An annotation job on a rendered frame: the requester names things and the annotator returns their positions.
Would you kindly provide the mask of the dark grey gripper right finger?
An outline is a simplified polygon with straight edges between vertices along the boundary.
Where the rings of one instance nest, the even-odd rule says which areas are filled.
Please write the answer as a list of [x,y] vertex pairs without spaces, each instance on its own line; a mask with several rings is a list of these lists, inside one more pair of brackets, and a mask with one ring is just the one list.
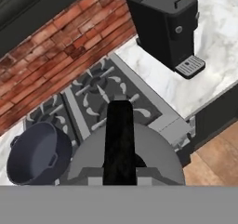
[[138,167],[137,168],[137,180],[139,186],[151,186],[152,185],[152,173],[151,167]]

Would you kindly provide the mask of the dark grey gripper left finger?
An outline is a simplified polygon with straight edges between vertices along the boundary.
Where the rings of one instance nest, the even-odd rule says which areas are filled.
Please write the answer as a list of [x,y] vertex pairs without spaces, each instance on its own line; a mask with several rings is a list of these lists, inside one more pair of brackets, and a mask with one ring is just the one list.
[[103,169],[101,167],[84,167],[78,176],[67,181],[73,186],[101,186],[103,184]]

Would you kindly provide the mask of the grey kettle with black handle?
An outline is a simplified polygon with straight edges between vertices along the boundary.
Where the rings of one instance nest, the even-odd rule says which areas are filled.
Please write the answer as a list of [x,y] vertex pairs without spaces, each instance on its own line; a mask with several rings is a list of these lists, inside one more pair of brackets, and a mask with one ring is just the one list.
[[68,179],[84,167],[101,167],[103,184],[138,186],[137,168],[151,167],[152,185],[183,185],[184,173],[171,145],[159,133],[134,122],[127,100],[110,102],[106,125],[90,135],[78,148]]

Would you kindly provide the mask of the grey stove with black burners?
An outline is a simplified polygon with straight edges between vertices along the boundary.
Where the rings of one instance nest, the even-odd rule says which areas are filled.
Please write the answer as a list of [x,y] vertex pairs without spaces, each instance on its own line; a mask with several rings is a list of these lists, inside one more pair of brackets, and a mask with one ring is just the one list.
[[59,182],[76,178],[84,167],[102,167],[107,107],[115,97],[133,106],[139,162],[183,184],[177,151],[191,127],[115,54],[87,69],[25,118],[26,128],[48,121],[69,136],[73,159]]

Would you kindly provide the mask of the dark blue pot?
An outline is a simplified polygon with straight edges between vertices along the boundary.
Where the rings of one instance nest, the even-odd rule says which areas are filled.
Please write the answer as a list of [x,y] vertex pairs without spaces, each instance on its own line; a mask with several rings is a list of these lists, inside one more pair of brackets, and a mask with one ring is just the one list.
[[15,185],[50,185],[67,169],[73,154],[69,137],[48,122],[27,128],[10,143],[7,177]]

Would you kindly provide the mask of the dark green base cupboard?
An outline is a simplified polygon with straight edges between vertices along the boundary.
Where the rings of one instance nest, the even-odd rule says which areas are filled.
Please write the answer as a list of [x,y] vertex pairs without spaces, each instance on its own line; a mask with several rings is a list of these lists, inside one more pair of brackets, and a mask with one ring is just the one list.
[[188,144],[190,150],[193,152],[202,141],[236,117],[238,117],[238,84],[195,115],[195,137]]

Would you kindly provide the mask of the black coffee machine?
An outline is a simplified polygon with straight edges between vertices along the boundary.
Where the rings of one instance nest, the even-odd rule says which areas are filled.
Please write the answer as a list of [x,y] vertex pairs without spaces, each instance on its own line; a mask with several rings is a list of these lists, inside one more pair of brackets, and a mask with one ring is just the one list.
[[126,0],[138,34],[137,44],[185,79],[205,68],[194,55],[198,0]]

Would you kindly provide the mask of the dark green wall cupboard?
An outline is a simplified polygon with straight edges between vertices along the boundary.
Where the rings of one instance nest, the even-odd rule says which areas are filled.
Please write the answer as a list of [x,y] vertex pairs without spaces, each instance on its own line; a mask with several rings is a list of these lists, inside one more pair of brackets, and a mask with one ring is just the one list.
[[75,0],[0,0],[0,58]]

